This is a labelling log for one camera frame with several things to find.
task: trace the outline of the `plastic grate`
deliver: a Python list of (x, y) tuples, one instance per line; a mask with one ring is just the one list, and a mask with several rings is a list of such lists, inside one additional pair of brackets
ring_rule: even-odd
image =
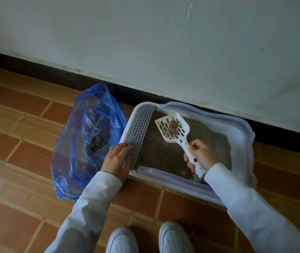
[(130, 157), (131, 166), (130, 169), (133, 170), (139, 150), (141, 149), (141, 145), (145, 136), (145, 132), (147, 131), (153, 110), (154, 105), (144, 105), (139, 108), (137, 111), (135, 118), (133, 120), (131, 129), (127, 136), (127, 142), (133, 145), (133, 148), (128, 152), (126, 157)]

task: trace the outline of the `white plastic scoop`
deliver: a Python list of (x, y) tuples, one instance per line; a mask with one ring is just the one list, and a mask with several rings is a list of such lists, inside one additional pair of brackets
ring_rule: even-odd
[(184, 152), (189, 157), (189, 161), (196, 166), (196, 174), (201, 179), (206, 171), (197, 161), (194, 161), (194, 156), (191, 155), (187, 149), (189, 144), (186, 140), (186, 136), (190, 132), (190, 126), (183, 117), (181, 117), (178, 113), (172, 113), (155, 120), (155, 123), (166, 142), (177, 143), (183, 148)]

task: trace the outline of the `white sneaker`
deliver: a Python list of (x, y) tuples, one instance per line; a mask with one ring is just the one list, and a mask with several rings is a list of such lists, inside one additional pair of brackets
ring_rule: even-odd
[(194, 253), (191, 241), (178, 223), (167, 221), (159, 230), (160, 253)]
[(117, 228), (110, 235), (106, 253), (139, 253), (133, 232), (127, 228)]

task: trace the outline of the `white litter box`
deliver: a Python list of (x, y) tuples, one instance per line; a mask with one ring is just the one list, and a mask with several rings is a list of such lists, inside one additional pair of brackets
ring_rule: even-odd
[(178, 102), (169, 102), (163, 105), (143, 102), (133, 110), (120, 140), (120, 143), (129, 142), (134, 145), (128, 154), (131, 157), (130, 176), (215, 204), (224, 205), (208, 185), (190, 181), (151, 167), (139, 166), (137, 171), (134, 170), (134, 165), (153, 111), (162, 112), (163, 116), (172, 112), (178, 112), (183, 117), (198, 120), (214, 132), (219, 132), (227, 136), (231, 146), (233, 174), (250, 187), (256, 187), (257, 181), (253, 174), (252, 149), (255, 134), (249, 124), (238, 117), (212, 114)]

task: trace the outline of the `tiled floor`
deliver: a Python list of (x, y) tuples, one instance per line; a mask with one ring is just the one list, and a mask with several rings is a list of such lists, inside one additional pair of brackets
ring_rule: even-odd
[[(0, 70), (0, 252), (43, 252), (71, 212), (73, 203), (55, 196), (50, 161), (80, 93)], [(128, 119), (133, 107), (120, 105)], [(254, 155), (258, 192), (300, 229), (300, 154), (255, 142)], [(183, 225), (196, 252), (253, 251), (226, 209), (128, 179), (95, 252), (105, 251), (120, 226), (134, 231), (140, 252), (158, 252), (158, 231), (167, 220)]]

